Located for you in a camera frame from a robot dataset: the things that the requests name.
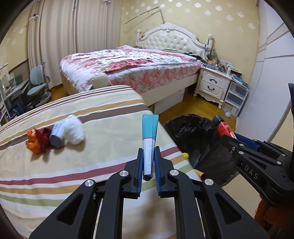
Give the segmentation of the orange foil wrapper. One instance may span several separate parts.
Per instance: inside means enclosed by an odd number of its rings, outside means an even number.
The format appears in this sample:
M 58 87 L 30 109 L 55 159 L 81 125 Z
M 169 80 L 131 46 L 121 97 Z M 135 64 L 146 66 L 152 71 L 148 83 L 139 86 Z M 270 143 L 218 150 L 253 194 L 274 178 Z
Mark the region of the orange foil wrapper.
M 40 130 L 30 129 L 27 132 L 26 147 L 34 154 L 45 153 L 48 137 Z

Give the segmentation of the floral quilt bed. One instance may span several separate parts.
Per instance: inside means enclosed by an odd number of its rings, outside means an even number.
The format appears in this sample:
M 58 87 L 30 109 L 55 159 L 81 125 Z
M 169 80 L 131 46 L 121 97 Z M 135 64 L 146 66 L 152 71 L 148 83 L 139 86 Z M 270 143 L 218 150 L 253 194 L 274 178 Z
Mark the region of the floral quilt bed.
M 124 45 L 68 55 L 60 61 L 60 73 L 70 95 L 93 90 L 93 77 L 105 73 L 108 86 L 129 86 L 151 106 L 196 83 L 201 66 L 186 54 Z

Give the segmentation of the striped bed sheet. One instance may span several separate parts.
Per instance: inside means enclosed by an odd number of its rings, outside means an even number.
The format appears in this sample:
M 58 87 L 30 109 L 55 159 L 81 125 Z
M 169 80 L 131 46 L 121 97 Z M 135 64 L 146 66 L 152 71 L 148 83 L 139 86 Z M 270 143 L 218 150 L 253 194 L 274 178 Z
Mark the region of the striped bed sheet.
M 151 114 L 128 86 L 112 86 L 61 98 L 1 127 L 1 206 L 17 232 L 33 230 L 86 179 L 107 180 L 143 147 L 141 119 Z M 25 145 L 29 129 L 51 128 L 75 115 L 85 140 L 33 154 Z M 174 168 L 200 180 L 162 125 L 156 145 Z M 138 200 L 125 199 L 123 238 L 176 238 L 174 200 L 157 196 L 155 178 L 142 182 Z

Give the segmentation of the white nightstand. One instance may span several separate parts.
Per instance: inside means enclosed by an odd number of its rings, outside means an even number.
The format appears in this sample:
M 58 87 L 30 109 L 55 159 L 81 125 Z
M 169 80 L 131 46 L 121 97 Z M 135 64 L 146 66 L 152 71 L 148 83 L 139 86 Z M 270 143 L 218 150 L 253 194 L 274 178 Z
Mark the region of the white nightstand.
M 222 108 L 232 77 L 226 73 L 202 65 L 199 71 L 194 96 L 200 95 Z

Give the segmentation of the grey desk chair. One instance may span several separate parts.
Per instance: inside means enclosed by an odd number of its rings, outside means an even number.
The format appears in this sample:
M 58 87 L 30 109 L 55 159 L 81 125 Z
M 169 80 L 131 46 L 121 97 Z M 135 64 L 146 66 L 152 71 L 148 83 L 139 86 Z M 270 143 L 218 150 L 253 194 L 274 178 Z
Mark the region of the grey desk chair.
M 33 67 L 30 71 L 30 90 L 27 92 L 29 104 L 26 110 L 32 110 L 40 107 L 51 100 L 51 92 L 49 91 L 50 78 L 44 71 L 45 63 Z

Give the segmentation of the white tissue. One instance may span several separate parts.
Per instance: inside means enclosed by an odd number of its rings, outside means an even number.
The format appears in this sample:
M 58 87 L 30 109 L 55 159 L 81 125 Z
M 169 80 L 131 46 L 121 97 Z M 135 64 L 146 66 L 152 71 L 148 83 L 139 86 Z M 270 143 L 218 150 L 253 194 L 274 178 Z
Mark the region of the white tissue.
M 83 123 L 75 115 L 69 115 L 61 124 L 62 136 L 70 144 L 77 145 L 85 140 Z

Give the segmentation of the yellow foam fruit net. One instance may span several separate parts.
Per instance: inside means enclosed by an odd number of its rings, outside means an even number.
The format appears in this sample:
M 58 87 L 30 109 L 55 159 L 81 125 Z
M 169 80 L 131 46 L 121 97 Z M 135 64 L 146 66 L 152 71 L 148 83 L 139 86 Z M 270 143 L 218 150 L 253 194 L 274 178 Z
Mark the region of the yellow foam fruit net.
M 188 153 L 183 153 L 182 156 L 183 156 L 185 159 L 189 159 L 189 154 L 188 154 Z

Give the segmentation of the white underbed box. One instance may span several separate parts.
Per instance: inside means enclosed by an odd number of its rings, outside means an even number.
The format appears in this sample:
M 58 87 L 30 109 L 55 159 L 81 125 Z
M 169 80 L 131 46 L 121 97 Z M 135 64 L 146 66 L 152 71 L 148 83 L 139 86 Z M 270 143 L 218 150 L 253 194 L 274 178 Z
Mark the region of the white underbed box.
M 160 100 L 154 105 L 153 113 L 156 115 L 160 115 L 161 113 L 165 112 L 166 110 L 174 107 L 178 103 L 182 102 L 183 96 L 185 93 L 185 89 L 182 89 L 163 100 Z

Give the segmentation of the plastic drawer unit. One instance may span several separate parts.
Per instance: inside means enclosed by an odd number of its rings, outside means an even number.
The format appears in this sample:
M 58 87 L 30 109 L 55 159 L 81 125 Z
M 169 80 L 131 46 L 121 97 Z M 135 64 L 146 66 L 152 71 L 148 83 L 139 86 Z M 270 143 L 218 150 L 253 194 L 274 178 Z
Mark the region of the plastic drawer unit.
M 223 110 L 227 110 L 231 115 L 238 117 L 243 104 L 247 98 L 249 89 L 235 80 L 230 82 L 225 96 Z

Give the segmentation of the beige curtains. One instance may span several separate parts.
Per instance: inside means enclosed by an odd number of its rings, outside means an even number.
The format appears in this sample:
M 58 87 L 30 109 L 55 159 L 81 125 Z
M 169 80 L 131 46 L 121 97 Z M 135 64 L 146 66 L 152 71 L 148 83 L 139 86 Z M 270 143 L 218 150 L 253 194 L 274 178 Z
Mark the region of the beige curtains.
M 60 61 L 119 45 L 121 1 L 34 1 L 28 27 L 30 68 L 45 64 L 49 88 L 62 84 Z

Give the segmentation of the teal white tube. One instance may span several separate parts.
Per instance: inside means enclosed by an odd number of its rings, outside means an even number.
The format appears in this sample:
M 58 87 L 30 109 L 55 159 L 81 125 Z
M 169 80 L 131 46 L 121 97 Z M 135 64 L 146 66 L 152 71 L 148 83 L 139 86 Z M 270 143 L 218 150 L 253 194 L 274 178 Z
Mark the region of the teal white tube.
M 158 115 L 143 115 L 142 137 L 143 137 L 143 158 L 144 174 L 143 179 L 150 181 L 153 178 L 153 157 L 157 139 Z

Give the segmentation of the white tufted headboard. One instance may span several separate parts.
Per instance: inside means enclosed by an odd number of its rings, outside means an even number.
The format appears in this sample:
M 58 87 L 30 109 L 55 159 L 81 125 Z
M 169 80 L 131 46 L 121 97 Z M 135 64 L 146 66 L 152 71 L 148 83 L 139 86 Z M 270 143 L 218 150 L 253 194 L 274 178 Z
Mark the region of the white tufted headboard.
M 172 50 L 181 53 L 192 52 L 207 60 L 212 51 L 213 35 L 209 34 L 206 43 L 198 40 L 196 34 L 171 22 L 147 31 L 137 30 L 136 46 L 142 49 Z

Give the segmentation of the white round bedpost knob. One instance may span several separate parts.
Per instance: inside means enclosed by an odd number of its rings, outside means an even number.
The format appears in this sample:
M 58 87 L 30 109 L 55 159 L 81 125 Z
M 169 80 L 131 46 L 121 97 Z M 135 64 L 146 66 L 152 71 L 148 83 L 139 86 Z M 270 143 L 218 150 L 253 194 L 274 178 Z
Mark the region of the white round bedpost knob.
M 92 79 L 92 87 L 94 89 L 107 87 L 109 85 L 108 75 L 105 73 L 99 73 Z

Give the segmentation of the orange foam fruit net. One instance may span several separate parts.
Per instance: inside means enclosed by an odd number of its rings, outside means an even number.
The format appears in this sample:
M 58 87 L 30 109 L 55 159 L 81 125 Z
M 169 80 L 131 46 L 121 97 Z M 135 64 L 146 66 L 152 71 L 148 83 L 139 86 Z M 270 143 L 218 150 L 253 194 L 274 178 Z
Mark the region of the orange foam fruit net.
M 205 179 L 206 174 L 201 172 L 201 171 L 197 171 L 198 176 L 201 178 L 201 180 Z

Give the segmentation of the study desk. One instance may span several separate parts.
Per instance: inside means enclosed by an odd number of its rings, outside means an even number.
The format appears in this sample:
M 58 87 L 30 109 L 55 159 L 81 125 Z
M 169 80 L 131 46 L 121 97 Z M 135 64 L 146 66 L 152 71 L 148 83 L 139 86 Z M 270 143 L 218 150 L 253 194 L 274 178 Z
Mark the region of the study desk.
M 25 92 L 29 86 L 29 79 L 23 80 L 20 84 L 16 84 L 15 78 L 9 80 L 8 75 L 4 75 L 1 79 L 1 120 L 4 118 L 6 122 L 11 120 L 10 108 L 12 101 Z

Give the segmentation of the dark red ribbon tassel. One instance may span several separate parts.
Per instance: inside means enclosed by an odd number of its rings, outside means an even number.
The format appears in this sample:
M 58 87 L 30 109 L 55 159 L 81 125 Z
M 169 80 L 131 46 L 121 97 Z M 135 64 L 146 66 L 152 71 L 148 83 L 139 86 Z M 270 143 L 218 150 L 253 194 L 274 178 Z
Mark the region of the dark red ribbon tassel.
M 61 149 L 64 147 L 64 140 L 54 134 L 52 134 L 52 129 L 45 127 L 42 130 L 42 137 L 44 145 L 47 148 Z

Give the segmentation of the black lined trash bin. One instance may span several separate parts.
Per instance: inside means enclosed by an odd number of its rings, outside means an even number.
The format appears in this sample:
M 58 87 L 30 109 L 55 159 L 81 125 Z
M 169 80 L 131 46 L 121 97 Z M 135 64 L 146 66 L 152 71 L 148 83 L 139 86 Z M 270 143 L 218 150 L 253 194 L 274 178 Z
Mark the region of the black lined trash bin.
M 164 128 L 181 152 L 188 154 L 192 168 L 219 186 L 238 175 L 232 153 L 222 145 L 212 120 L 195 114 L 180 115 L 167 121 Z

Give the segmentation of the red cylindrical can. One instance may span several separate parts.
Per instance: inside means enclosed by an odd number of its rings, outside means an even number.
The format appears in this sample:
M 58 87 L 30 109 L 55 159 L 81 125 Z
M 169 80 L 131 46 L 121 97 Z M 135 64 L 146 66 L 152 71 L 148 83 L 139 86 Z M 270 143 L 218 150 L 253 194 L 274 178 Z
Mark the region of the red cylindrical can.
M 231 127 L 226 121 L 224 121 L 224 119 L 220 115 L 216 115 L 212 121 L 215 124 L 216 130 L 221 137 L 227 135 L 236 139 L 236 136 L 234 132 L 231 130 Z

